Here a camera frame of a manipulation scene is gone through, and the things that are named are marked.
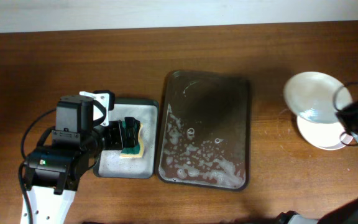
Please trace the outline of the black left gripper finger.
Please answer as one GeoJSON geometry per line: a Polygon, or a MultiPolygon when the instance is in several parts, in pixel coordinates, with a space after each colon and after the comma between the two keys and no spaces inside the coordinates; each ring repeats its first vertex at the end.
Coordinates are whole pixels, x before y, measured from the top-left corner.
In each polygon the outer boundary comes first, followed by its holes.
{"type": "Polygon", "coordinates": [[[139,145],[137,138],[127,138],[123,140],[123,148],[134,148],[139,145]]]}
{"type": "Polygon", "coordinates": [[[125,117],[125,129],[127,132],[138,133],[140,130],[141,123],[134,117],[125,117]]]}

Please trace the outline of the green yellow sponge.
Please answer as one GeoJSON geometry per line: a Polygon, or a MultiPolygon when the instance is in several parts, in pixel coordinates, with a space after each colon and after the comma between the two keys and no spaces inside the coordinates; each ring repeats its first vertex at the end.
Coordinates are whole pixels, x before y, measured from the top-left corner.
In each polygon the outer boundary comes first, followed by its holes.
{"type": "Polygon", "coordinates": [[[144,141],[142,139],[143,125],[140,121],[132,118],[126,118],[122,124],[125,138],[122,141],[123,148],[119,156],[123,158],[142,158],[145,151],[144,141]]]}

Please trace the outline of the pink plate with red stain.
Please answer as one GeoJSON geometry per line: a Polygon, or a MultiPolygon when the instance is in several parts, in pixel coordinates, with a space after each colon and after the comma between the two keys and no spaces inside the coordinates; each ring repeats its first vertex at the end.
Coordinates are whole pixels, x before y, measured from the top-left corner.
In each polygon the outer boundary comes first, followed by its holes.
{"type": "Polygon", "coordinates": [[[298,116],[296,123],[303,138],[314,147],[334,151],[346,147],[354,139],[345,133],[341,123],[313,123],[298,116]]]}

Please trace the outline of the cream plate with red stain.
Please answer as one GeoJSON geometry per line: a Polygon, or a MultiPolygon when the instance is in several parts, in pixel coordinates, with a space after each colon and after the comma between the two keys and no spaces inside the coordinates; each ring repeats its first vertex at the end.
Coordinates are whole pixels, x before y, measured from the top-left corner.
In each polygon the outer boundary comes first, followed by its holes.
{"type": "Polygon", "coordinates": [[[283,97],[294,114],[322,124],[338,122],[336,111],[353,102],[349,90],[339,80],[320,72],[291,77],[284,86],[283,97]]]}

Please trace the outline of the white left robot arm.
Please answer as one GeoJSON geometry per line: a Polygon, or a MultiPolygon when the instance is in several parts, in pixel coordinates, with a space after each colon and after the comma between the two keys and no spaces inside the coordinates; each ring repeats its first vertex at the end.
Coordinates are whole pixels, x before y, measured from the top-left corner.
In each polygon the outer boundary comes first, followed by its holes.
{"type": "Polygon", "coordinates": [[[71,132],[52,126],[19,166],[21,223],[63,223],[83,174],[107,150],[138,156],[144,150],[142,124],[133,117],[71,132]]]}

